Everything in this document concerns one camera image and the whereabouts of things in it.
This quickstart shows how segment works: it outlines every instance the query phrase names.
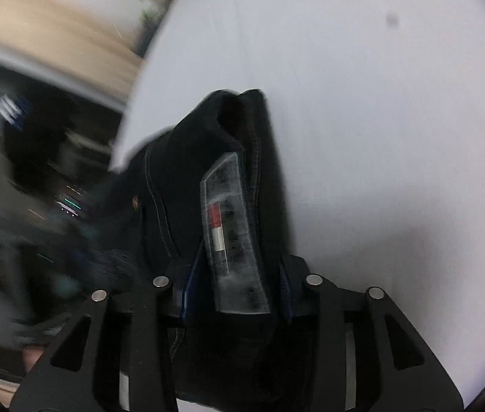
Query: white fabric sheet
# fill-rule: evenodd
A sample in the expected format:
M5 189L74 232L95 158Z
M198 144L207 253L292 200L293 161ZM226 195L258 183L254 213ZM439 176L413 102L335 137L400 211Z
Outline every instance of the white fabric sheet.
M268 98L291 250L382 286L469 403L485 385L485 0L176 0L122 166L216 89Z

